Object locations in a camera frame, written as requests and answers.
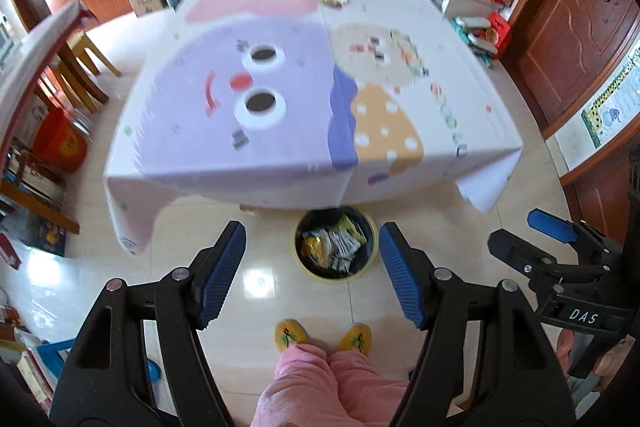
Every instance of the purple cartoon face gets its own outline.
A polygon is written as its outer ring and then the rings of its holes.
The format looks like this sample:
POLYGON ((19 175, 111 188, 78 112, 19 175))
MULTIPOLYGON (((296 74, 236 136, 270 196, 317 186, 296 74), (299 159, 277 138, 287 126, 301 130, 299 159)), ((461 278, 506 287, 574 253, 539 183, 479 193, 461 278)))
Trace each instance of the purple cartoon face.
POLYGON ((136 166, 184 189, 274 187, 331 168, 334 59, 321 25, 262 17, 189 42, 158 74, 136 166))

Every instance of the chair leg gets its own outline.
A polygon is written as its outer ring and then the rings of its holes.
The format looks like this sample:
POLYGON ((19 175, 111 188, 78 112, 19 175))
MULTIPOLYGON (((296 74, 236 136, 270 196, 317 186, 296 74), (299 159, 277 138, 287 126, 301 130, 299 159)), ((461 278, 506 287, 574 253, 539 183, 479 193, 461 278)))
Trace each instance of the chair leg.
POLYGON ((82 39, 80 42, 85 49, 91 50, 94 53, 94 55, 98 57, 98 60, 100 60, 105 66, 107 66, 108 70, 110 70, 111 73, 113 73, 115 76, 122 76, 122 73, 120 73, 120 71, 118 71, 116 67, 113 64, 111 64, 110 61, 107 60, 107 57, 105 57, 102 54, 102 52, 98 49, 98 47, 93 43, 93 41, 86 34, 82 36, 82 39))
POLYGON ((86 52, 86 50, 72 50, 74 55, 80 62, 82 62, 86 68, 91 71, 93 74, 100 74, 100 70, 98 66, 95 65, 95 62, 91 60, 91 57, 86 52))
POLYGON ((45 105, 47 106, 47 108, 49 110, 52 110, 56 107, 56 105, 51 102, 50 98, 47 96, 47 94, 44 92, 44 90, 42 89, 42 86, 38 85, 36 86, 35 90, 33 91, 36 96, 41 99, 45 105))
POLYGON ((76 77, 71 73, 71 71, 69 71, 69 68, 67 68, 66 64, 64 62, 60 62, 58 67, 60 68, 60 73, 62 74, 64 79, 68 82, 69 86, 71 86, 71 89, 74 90, 78 98, 84 104, 84 107, 86 107, 91 114, 97 113, 98 108, 89 96, 89 93, 87 93, 84 87, 80 85, 80 82, 78 82, 76 77))
POLYGON ((82 102, 78 100, 78 97, 76 97, 73 90, 67 84, 65 77, 62 75, 62 72, 60 71, 60 67, 49 66, 49 70, 51 70, 51 75, 47 74, 47 76, 49 77, 49 80, 51 82, 55 81, 55 83, 57 83, 60 86, 60 89, 62 89, 62 92, 65 93, 65 96, 68 99, 68 101, 71 103, 71 105, 76 109, 78 109, 79 107, 82 107, 82 102))
POLYGON ((98 86, 96 86, 89 75, 80 67, 76 56, 72 53, 68 45, 63 44, 58 50, 58 57, 62 60, 62 63, 73 74, 79 84, 100 103, 109 102, 109 97, 98 86))

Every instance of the hand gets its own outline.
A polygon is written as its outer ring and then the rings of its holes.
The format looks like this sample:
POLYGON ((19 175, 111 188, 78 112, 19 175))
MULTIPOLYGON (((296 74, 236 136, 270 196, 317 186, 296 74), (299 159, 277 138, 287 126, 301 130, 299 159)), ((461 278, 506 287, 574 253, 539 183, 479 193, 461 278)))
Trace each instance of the hand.
MULTIPOLYGON (((556 357, 562 367, 562 372, 567 374, 571 362, 569 361, 569 354, 574 345, 574 332, 572 330, 562 330, 558 337, 558 347, 556 347, 556 357)), ((607 386, 616 376, 616 373, 622 367, 625 362, 626 356, 631 351, 634 345, 634 339, 627 335, 626 339, 620 342, 617 346, 609 349, 604 355, 596 360, 593 366, 593 372, 598 375, 600 382, 594 388, 594 391, 604 391, 607 386)))

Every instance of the door frame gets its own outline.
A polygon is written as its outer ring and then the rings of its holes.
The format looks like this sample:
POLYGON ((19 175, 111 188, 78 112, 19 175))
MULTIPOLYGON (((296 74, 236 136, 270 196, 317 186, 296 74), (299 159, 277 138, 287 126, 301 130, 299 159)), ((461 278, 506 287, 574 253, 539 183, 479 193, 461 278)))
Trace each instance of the door frame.
MULTIPOLYGON (((513 10, 513 13, 509 19, 509 22, 512 26, 512 34, 514 36, 513 42, 517 44, 516 35, 523 34, 529 25, 533 22, 538 11, 542 7, 544 0, 520 0, 519 3, 516 4, 516 7, 513 10)), ((519 75, 513 68, 513 64, 511 59, 513 54, 517 53, 517 47, 511 45, 507 48, 506 54, 502 59, 502 63, 507 70, 507 72, 511 75, 514 83, 520 90, 522 97, 525 102, 529 106, 533 117, 540 128, 542 133, 542 137, 546 140, 550 136, 552 136, 558 129, 560 129, 574 114, 576 114, 580 108, 596 93, 598 89, 604 84, 604 82, 609 78, 611 73, 616 69, 620 60, 624 55, 631 49, 631 46, 634 44, 637 36, 640 35, 640 14, 636 17, 629 33, 626 35, 624 41, 616 51, 613 57, 609 60, 609 62, 605 65, 605 67, 600 71, 600 73, 593 79, 593 82, 589 85, 584 92, 574 100, 569 107, 567 107, 562 114, 553 122, 549 122, 538 103, 535 95, 529 89, 521 79, 519 75)))

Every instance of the trash can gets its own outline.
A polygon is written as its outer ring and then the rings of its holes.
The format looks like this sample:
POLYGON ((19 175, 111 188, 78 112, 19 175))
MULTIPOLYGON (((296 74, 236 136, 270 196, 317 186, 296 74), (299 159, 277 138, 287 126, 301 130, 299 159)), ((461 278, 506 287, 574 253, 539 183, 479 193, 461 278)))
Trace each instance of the trash can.
POLYGON ((76 172, 86 156, 87 143, 59 107, 51 109, 40 124, 31 152, 65 172, 76 172))

